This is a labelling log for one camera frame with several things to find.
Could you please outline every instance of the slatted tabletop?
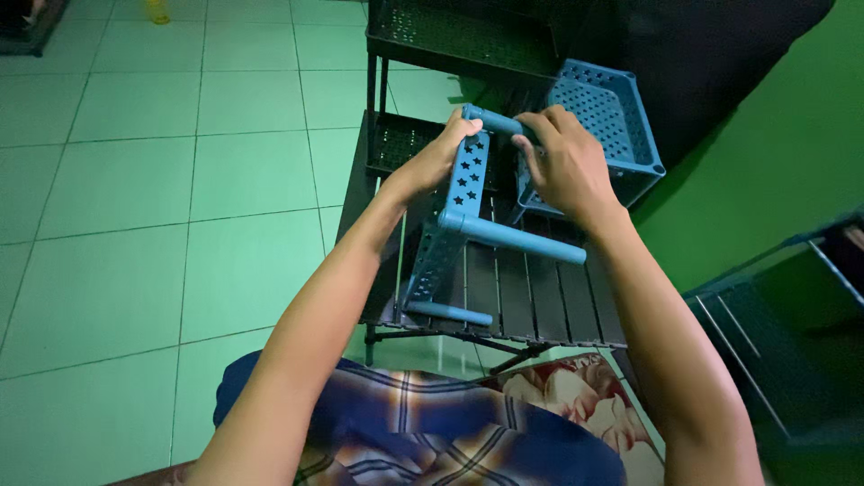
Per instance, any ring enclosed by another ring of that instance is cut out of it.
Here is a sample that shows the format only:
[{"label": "slatted tabletop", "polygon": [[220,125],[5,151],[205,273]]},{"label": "slatted tabletop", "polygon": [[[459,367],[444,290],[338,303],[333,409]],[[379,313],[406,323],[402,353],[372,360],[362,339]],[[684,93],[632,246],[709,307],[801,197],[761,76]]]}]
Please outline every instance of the slatted tabletop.
[{"label": "slatted tabletop", "polygon": [[[378,185],[377,175],[366,168],[366,140],[364,117],[337,240],[359,218]],[[489,193],[483,194],[480,217],[503,220],[510,212],[511,202]],[[397,225],[387,240],[361,323],[529,344],[626,346],[612,292],[596,250],[572,224],[534,214],[523,217],[520,224],[524,231],[583,246],[588,253],[586,264],[572,265],[511,249],[468,243],[462,265],[455,266],[453,277],[448,285],[442,285],[434,301],[489,314],[493,317],[492,325],[466,325],[402,312],[399,296],[407,289],[422,222],[431,212],[432,198],[418,198],[408,208],[404,225]]]}]

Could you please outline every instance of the tiled floor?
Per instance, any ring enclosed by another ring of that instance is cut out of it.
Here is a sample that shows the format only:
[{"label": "tiled floor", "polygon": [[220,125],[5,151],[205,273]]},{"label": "tiled floor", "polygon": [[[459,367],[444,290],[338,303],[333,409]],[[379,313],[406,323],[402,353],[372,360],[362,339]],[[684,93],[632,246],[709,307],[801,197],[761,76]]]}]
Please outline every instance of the tiled floor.
[{"label": "tiled floor", "polygon": [[[197,457],[223,368],[333,248],[363,6],[168,4],[156,26],[143,0],[72,0],[43,58],[0,57],[0,483]],[[402,114],[443,121],[461,101],[449,74],[392,63],[390,80]],[[377,366],[466,379],[506,357],[449,337],[376,347]]]}]

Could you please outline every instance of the plaid sarong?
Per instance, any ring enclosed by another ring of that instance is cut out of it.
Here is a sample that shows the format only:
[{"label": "plaid sarong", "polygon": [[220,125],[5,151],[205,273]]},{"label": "plaid sarong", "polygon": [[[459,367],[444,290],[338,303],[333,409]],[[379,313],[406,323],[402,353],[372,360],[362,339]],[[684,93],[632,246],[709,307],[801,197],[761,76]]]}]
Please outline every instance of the plaid sarong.
[{"label": "plaid sarong", "polygon": [[[213,423],[260,352],[225,370]],[[295,484],[623,484],[603,441],[552,412],[470,382],[341,360],[315,405]]]}]

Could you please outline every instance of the yellow bottle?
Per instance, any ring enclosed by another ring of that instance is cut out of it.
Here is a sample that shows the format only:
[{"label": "yellow bottle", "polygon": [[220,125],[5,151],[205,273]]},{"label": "yellow bottle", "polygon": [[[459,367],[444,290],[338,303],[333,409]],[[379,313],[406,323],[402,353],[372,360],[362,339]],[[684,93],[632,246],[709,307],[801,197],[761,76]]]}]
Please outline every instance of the yellow bottle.
[{"label": "yellow bottle", "polygon": [[147,16],[156,25],[165,25],[170,22],[168,11],[165,9],[165,0],[144,0],[147,7]]}]

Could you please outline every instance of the blue basket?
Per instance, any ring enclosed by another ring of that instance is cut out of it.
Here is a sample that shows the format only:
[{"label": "blue basket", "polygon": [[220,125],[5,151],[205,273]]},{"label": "blue basket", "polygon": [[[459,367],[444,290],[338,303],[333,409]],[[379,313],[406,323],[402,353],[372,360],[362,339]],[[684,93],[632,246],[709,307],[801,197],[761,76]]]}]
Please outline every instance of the blue basket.
[{"label": "blue basket", "polygon": [[[575,114],[603,145],[612,187],[624,206],[633,204],[666,173],[633,73],[568,59],[558,72],[548,102],[549,106],[560,104]],[[518,207],[511,220],[518,221],[525,210],[561,215],[543,202],[530,180],[528,167],[520,156]]]}]

